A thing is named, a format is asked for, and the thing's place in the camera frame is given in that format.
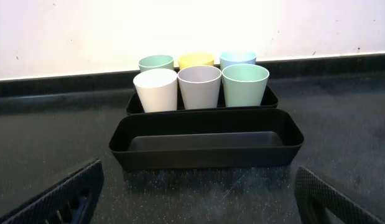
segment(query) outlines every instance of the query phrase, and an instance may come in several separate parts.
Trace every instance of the empty black tray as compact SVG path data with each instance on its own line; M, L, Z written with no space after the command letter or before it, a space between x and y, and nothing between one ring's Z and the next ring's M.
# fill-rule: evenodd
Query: empty black tray
M225 107L225 98L224 98L224 88L223 84L220 85L220 92L218 94L217 108L210 109L199 109L199 110L186 110L184 107L184 102L182 101L181 91L178 88L177 93L177 111L169 112L189 112L189 111L215 111L215 110L235 110L235 109L258 109L258 108L277 108L278 98L274 92L267 86L264 90L264 95L262 96L260 106L241 106L241 107ZM128 106L126 107L126 113L128 115L144 113L144 108L142 107L141 101L137 93L133 94L129 100Z
M109 147L124 169L274 167L304 137L278 109L145 113L124 118Z

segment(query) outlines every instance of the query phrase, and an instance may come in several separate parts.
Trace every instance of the wall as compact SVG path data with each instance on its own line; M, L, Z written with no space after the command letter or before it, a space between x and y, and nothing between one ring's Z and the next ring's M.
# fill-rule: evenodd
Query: wall
M385 52L385 0L0 0L0 80L244 49L258 60Z

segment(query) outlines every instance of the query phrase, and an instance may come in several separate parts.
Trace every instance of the countertop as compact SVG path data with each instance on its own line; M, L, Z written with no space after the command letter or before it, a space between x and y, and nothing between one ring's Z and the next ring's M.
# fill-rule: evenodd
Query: countertop
M96 157L105 182L92 223L301 223L301 165L385 205L385 78L269 86L305 136L287 167L123 171L108 143L133 90L2 98L0 198Z

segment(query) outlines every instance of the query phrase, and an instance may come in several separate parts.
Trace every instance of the plastic cup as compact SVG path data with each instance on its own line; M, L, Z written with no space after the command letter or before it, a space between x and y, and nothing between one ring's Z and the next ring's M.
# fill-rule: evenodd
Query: plastic cup
M230 66L240 63L256 64L257 54L252 51L229 51L223 52L220 55L220 68L221 71Z
M138 62L140 72L145 72L156 68L167 68L174 70L174 59L169 55L153 55L141 59Z
M185 109L217 107L220 69L209 65L192 66L179 71L178 76Z
M179 57L180 70L196 65L214 66L215 58L209 53L192 53Z
M177 73L166 68L141 72L133 80L146 113L177 109Z
M230 65L223 70L225 105L260 106L269 72L251 64Z

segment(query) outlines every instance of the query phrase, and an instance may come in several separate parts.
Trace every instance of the green cup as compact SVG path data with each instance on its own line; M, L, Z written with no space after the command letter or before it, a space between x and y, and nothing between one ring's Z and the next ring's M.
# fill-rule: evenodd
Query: green cup
M140 72L145 72L155 68L167 68L174 70L174 60L173 57L169 55L153 55L141 59L138 62L138 66L140 67Z
M269 72L252 64L230 65L223 70L225 105L260 106Z

